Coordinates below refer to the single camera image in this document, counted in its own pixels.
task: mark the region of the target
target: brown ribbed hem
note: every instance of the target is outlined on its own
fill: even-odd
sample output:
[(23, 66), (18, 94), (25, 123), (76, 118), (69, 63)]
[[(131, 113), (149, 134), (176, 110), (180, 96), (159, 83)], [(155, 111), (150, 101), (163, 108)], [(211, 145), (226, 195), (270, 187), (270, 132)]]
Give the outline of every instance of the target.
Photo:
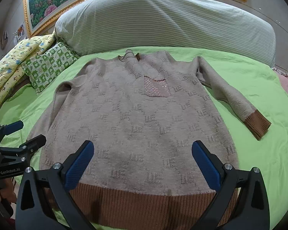
[[(58, 208), (51, 190), (47, 198)], [(162, 196), (132, 193), (79, 183), (71, 197), (90, 222), (129, 230), (189, 230), (215, 193)], [(237, 191), (220, 221), (224, 224), (234, 208)]]
[(243, 122), (257, 140), (266, 134), (271, 123), (258, 110), (255, 110)]

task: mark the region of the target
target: green bed sheet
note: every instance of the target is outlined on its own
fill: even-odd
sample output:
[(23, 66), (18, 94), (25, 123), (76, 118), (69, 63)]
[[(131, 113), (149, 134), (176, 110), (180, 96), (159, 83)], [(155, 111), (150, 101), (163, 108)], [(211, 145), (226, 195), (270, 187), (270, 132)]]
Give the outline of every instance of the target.
[[(239, 168), (250, 170), (256, 166), (263, 174), (272, 229), (288, 210), (288, 95), (281, 87), (277, 75), (267, 65), (227, 52), (179, 47), (132, 47), (132, 50), (134, 53), (167, 50), (180, 61), (191, 61), (197, 55), (203, 56), (230, 85), (238, 89), (272, 123), (262, 140), (257, 141), (232, 109), (226, 103), (215, 100), (211, 91), (207, 90), (233, 138)], [(62, 81), (72, 79), (90, 59), (95, 57), (110, 59), (124, 53), (125, 49), (121, 49), (83, 56), (38, 95), (31, 85), (21, 88), (2, 105), (0, 124), (22, 120), (24, 128), (6, 136), (1, 145), (17, 147), (25, 142), (31, 128), (52, 101), (56, 87)], [(40, 153), (36, 153), (31, 160), (31, 165), (36, 170), (39, 157)]]

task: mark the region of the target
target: metal screw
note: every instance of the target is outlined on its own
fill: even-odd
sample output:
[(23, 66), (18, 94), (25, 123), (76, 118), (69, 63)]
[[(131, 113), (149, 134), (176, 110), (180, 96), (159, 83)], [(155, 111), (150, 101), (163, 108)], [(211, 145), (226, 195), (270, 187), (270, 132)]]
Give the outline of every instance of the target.
[(227, 170), (231, 170), (231, 169), (233, 168), (233, 166), (232, 166), (230, 163), (226, 163), (226, 164), (224, 165), (224, 167), (225, 167), (225, 169), (227, 169)]
[(32, 171), (32, 168), (31, 167), (27, 167), (26, 169), (25, 169), (25, 172), (26, 173), (30, 173)]
[(257, 167), (254, 167), (254, 168), (253, 168), (253, 171), (254, 171), (255, 173), (259, 173), (259, 172), (260, 172), (260, 169), (257, 168)]
[(61, 167), (61, 164), (60, 164), (60, 163), (55, 163), (54, 165), (52, 165), (52, 167), (53, 167), (55, 170), (58, 170), (58, 169)]

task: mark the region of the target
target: sweater pocket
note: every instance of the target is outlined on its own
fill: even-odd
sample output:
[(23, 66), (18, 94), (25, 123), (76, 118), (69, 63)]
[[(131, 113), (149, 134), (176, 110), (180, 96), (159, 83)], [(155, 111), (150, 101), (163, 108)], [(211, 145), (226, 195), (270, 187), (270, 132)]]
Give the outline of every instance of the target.
[(154, 80), (144, 76), (145, 95), (148, 97), (169, 97), (171, 92), (165, 79)]

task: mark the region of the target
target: white striped pillow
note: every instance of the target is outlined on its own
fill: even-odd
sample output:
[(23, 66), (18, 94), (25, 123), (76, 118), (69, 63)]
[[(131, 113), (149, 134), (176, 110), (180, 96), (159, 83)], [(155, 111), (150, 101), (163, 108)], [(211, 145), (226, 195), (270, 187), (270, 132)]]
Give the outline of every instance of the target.
[(195, 47), (275, 64), (272, 26), (214, 0), (87, 0), (65, 12), (55, 30), (80, 56), (134, 46)]

